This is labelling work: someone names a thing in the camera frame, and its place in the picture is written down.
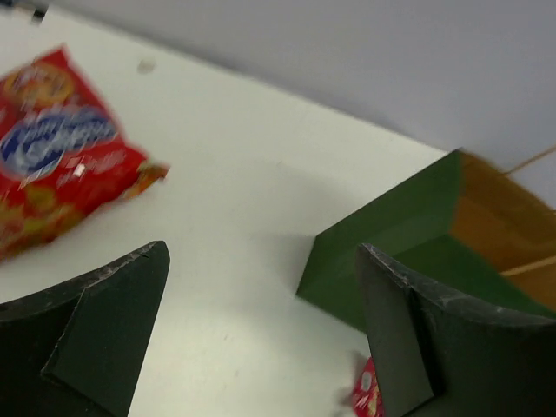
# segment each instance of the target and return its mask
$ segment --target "brand logo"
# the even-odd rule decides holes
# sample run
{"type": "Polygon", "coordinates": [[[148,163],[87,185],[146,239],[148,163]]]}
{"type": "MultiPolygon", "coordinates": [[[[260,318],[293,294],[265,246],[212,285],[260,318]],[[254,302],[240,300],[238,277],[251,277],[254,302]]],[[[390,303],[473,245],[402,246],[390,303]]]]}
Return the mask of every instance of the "brand logo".
{"type": "Polygon", "coordinates": [[[0,162],[9,174],[33,180],[49,175],[65,152],[114,139],[116,126],[92,108],[42,113],[18,123],[0,142],[0,162]]]}

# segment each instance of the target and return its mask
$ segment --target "red snack bag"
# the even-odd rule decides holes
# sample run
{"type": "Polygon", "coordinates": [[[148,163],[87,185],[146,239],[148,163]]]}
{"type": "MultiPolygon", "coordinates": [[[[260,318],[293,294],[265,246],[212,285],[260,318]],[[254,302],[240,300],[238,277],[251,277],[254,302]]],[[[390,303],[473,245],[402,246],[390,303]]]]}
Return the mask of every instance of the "red snack bag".
{"type": "Polygon", "coordinates": [[[63,49],[0,80],[0,260],[167,172],[126,143],[63,49]]]}
{"type": "Polygon", "coordinates": [[[352,408],[357,417],[384,417],[381,392],[376,380],[373,358],[369,358],[352,392],[352,408]]]}

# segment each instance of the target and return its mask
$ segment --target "white tabletop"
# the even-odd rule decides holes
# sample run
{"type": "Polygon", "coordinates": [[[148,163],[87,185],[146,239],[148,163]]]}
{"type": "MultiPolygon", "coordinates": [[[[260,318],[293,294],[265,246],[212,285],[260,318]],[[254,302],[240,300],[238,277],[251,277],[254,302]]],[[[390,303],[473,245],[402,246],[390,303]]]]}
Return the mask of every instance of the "white tabletop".
{"type": "Polygon", "coordinates": [[[368,347],[295,298],[312,240],[442,153],[52,7],[39,26],[0,15],[0,37],[0,72],[67,43],[130,141],[172,166],[0,265],[0,301],[164,240],[168,284],[130,415],[332,417],[351,353],[368,347]]]}

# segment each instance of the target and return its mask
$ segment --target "food image on bag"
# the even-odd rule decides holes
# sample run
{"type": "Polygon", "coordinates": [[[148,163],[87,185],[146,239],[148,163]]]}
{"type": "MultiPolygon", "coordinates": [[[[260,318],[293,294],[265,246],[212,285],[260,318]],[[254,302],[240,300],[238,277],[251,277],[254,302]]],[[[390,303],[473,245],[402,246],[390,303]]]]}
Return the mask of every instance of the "food image on bag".
{"type": "Polygon", "coordinates": [[[0,260],[167,173],[126,143],[64,48],[0,79],[0,260]]]}

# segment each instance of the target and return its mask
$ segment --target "red object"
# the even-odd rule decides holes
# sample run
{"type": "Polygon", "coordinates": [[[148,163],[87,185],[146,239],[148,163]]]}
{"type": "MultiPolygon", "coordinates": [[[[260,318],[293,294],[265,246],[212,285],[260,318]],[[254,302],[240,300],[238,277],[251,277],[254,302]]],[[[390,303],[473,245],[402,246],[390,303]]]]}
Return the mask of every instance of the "red object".
{"type": "Polygon", "coordinates": [[[355,384],[352,392],[352,407],[357,417],[384,417],[373,358],[369,358],[361,377],[355,384]]]}
{"type": "Polygon", "coordinates": [[[0,80],[0,259],[50,242],[168,168],[126,143],[63,48],[0,80]]]}

